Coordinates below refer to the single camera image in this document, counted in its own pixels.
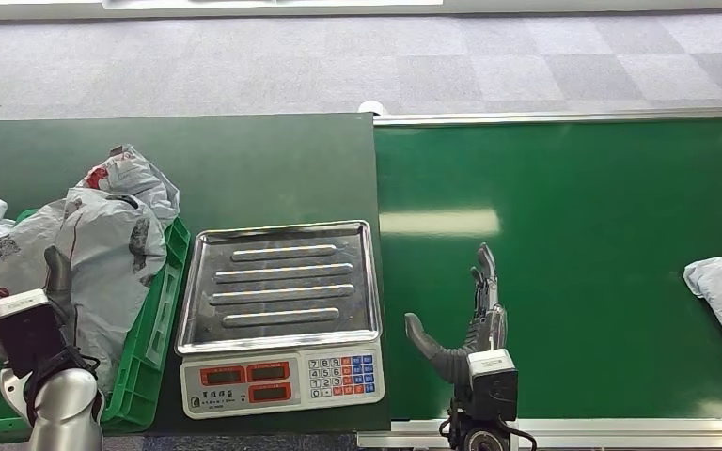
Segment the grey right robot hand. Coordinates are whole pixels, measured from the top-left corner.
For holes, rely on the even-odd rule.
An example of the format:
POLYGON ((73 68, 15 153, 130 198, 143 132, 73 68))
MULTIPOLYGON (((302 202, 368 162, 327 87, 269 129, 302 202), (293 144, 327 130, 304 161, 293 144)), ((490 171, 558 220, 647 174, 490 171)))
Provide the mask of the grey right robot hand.
POLYGON ((501 349, 506 343, 507 312, 499 301, 494 255, 487 243, 480 244, 477 259, 478 264, 470 269, 475 281, 474 312, 460 347, 443 347, 424 330, 416 314, 404 315, 406 336, 438 376, 453 385, 469 382, 469 355, 501 349))

